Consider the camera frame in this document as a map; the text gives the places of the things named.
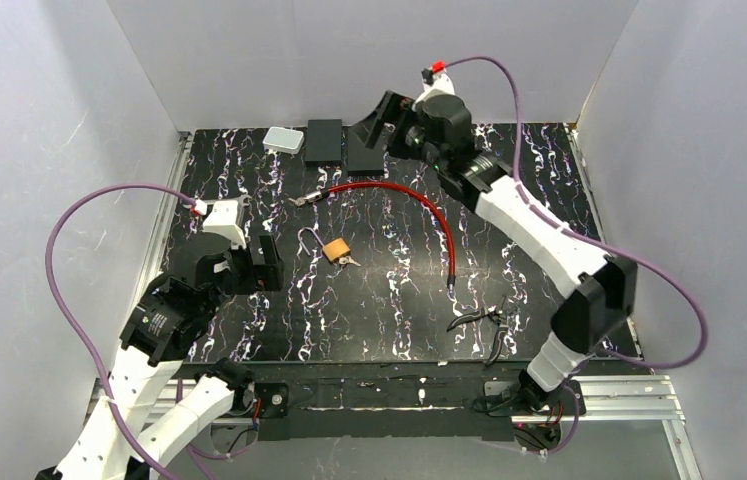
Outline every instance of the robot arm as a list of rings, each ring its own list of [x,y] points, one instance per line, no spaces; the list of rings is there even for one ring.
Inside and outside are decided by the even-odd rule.
[[[564,222],[511,177],[511,166],[477,148],[470,111],[455,95],[444,66],[423,71],[424,92],[413,100],[388,91],[351,134],[373,148],[389,124],[385,148],[394,158],[432,166],[447,194],[509,236],[544,271],[565,298],[551,319],[541,351],[511,392],[525,408],[555,398],[560,385],[603,338],[632,313],[637,265],[572,239],[540,219],[539,209]]]
[[[197,434],[232,409],[235,391],[252,383],[252,371],[229,359],[212,365],[196,386],[152,426],[141,432],[140,445],[158,463],[167,466]],[[132,453],[127,478],[155,480],[158,472]]]
[[[67,456],[41,471],[38,480],[148,478],[142,462],[130,462],[134,452],[109,403],[117,404],[131,431],[140,431],[222,303],[232,295],[282,288],[284,262],[275,239],[260,235],[247,245],[241,229],[244,206],[244,198],[213,203],[203,230],[173,252],[167,271],[149,283],[120,335],[109,375],[114,400],[97,403]],[[141,446],[166,465],[210,420],[231,408],[236,388],[251,381],[248,370],[218,363],[199,381],[200,388],[138,437]]]

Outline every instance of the black tabletop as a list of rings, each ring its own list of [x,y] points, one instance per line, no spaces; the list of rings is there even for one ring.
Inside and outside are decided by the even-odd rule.
[[[565,126],[524,127],[524,183],[571,228],[596,238]],[[561,301],[556,288],[508,237],[444,194],[433,172],[420,162],[386,158],[386,177],[380,180],[417,190],[446,216],[456,244],[454,294],[445,286],[443,233],[419,202],[399,192],[367,189],[297,208],[287,200],[365,178],[347,178],[337,167],[306,167],[304,147],[297,155],[265,152],[266,131],[197,131],[182,191],[203,199],[250,195],[246,231],[276,235],[287,289],[237,297],[223,306],[189,360],[481,360],[489,354],[493,323],[450,333],[446,326],[461,313],[497,303],[504,294],[512,296],[518,311],[502,358],[524,360],[537,354]],[[512,158],[514,131],[510,124],[476,127],[503,159]],[[197,227],[187,214],[176,213],[165,264]],[[314,228],[326,242],[342,237],[361,266],[339,267],[319,254],[306,255],[297,241],[303,227]],[[635,354],[627,328],[613,334],[608,346]]]

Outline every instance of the white enclosure panel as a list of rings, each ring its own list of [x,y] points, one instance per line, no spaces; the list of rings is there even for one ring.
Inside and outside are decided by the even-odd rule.
[[[67,453],[96,378],[46,285],[60,214],[112,183],[165,183],[177,132],[108,5],[0,1],[0,479]],[[158,193],[95,201],[56,246],[66,300],[113,358]]]
[[[581,143],[611,243],[676,274],[711,317],[670,372],[705,478],[747,479],[747,1],[642,0],[585,108]],[[687,355],[690,309],[642,275],[645,355]]]
[[[438,59],[507,65],[524,119],[576,121],[638,0],[109,0],[180,130],[353,123],[385,90],[415,96]],[[452,70],[483,121],[511,121],[491,65]]]

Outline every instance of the red cable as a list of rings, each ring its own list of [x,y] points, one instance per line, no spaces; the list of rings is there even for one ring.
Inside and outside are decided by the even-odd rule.
[[[258,420],[258,414],[261,412],[261,399],[258,399],[258,403],[255,404],[255,413],[252,414],[252,421]]]
[[[558,418],[556,418],[556,421],[553,422],[553,425],[558,425],[558,422],[561,421],[561,416],[562,415],[564,415],[564,404],[561,403],[561,401],[559,401],[559,416],[558,416]]]
[[[547,425],[548,423],[550,423],[550,420],[552,420],[552,419],[553,419],[553,417],[555,416],[555,413],[556,413],[556,406],[555,406],[555,405],[553,405],[553,408],[552,408],[552,409],[550,409],[550,416],[549,416],[549,417],[547,417],[547,421],[546,421],[546,422],[544,422],[544,423],[542,423],[542,424],[541,424],[541,426],[545,426],[545,425]]]
[[[440,210],[438,210],[438,207],[436,207],[431,200],[423,196],[423,194],[418,193],[417,191],[412,190],[404,185],[388,182],[345,183],[343,185],[331,187],[327,191],[329,192],[329,194],[334,194],[342,192],[344,190],[352,190],[354,188],[386,188],[388,190],[396,190],[414,198],[415,200],[418,200],[423,204],[423,206],[428,208],[432,212],[432,215],[434,215],[438,220],[438,224],[441,226],[441,230],[444,231],[444,236],[447,239],[447,255],[449,256],[449,277],[447,278],[447,285],[451,286],[455,284],[455,242],[453,242],[452,231],[450,231],[450,226],[447,224],[447,219],[444,218],[444,214],[441,213]]]

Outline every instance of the pliers handle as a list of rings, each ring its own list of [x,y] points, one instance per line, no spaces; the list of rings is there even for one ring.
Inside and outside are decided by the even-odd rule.
[[[465,313],[464,315],[455,317],[455,319],[453,319],[453,321],[450,322],[449,326],[447,327],[447,331],[448,332],[452,331],[455,327],[464,325],[465,323],[477,322],[487,316],[488,316],[488,310],[485,308],[480,308],[479,310],[476,310],[475,312]]]
[[[490,367],[491,364],[496,362],[500,358],[500,354],[503,351],[503,339],[508,335],[508,326],[499,325],[497,331],[494,332],[494,343],[491,345],[491,356],[485,360],[485,366]]]

